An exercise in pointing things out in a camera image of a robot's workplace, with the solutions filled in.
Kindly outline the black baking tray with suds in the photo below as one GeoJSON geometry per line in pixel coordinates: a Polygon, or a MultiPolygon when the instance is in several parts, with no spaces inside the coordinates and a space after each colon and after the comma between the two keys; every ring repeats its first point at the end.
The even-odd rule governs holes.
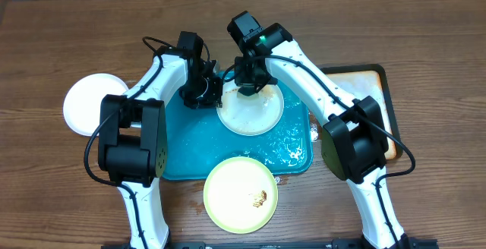
{"type": "Polygon", "coordinates": [[[322,67],[321,70],[332,82],[356,98],[373,97],[380,105],[385,130],[400,140],[386,72],[381,65],[322,67]]]}

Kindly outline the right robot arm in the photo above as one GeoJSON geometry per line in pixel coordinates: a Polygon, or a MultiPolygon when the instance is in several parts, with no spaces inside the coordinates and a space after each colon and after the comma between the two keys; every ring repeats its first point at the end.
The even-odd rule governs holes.
{"type": "Polygon", "coordinates": [[[322,158],[345,181],[362,222],[365,247],[407,248],[411,241],[399,224],[387,189],[385,157],[394,137],[386,131],[379,103],[358,99],[331,81],[278,23],[264,28],[244,11],[227,26],[242,57],[235,83],[258,91],[272,79],[284,83],[322,126],[322,158]]]}

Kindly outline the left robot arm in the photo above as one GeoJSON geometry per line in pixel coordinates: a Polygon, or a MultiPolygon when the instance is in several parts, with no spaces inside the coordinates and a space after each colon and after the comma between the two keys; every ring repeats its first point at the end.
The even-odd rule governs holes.
{"type": "Polygon", "coordinates": [[[201,58],[204,41],[182,31],[175,46],[162,43],[153,64],[122,95],[106,95],[100,105],[99,167],[107,185],[118,188],[125,202],[131,239],[128,248],[167,248],[170,231],[163,218],[159,181],[168,160],[166,106],[175,95],[189,109],[221,104],[222,80],[216,62],[201,58]]]}

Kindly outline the teal plastic tray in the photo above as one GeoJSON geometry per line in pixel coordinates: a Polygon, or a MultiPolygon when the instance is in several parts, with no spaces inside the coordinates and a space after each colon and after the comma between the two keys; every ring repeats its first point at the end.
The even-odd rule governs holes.
{"type": "Polygon", "coordinates": [[[282,82],[282,116],[269,131],[245,136],[230,131],[216,109],[189,109],[179,95],[166,106],[168,159],[165,179],[205,179],[225,159],[247,156],[262,162],[274,175],[305,172],[313,161],[307,106],[282,82]]]}

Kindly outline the yellow-green plate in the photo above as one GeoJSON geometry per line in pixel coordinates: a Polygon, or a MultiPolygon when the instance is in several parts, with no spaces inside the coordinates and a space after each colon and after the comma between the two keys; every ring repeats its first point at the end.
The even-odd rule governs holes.
{"type": "Polygon", "coordinates": [[[236,156],[219,163],[204,184],[207,215],[221,229],[248,234],[273,217],[279,199],[271,171],[256,159],[236,156]]]}

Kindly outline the white plate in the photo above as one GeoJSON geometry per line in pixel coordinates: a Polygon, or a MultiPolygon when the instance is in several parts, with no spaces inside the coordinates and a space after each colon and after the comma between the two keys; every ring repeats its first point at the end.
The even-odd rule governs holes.
{"type": "Polygon", "coordinates": [[[256,136],[271,130],[281,119],[284,99],[277,85],[266,85],[258,93],[245,96],[234,81],[223,86],[219,120],[236,134],[256,136]]]}
{"type": "Polygon", "coordinates": [[[99,125],[100,106],[107,94],[122,95],[126,83],[112,74],[91,74],[75,83],[65,96],[63,116],[75,133],[91,136],[99,125]]]}

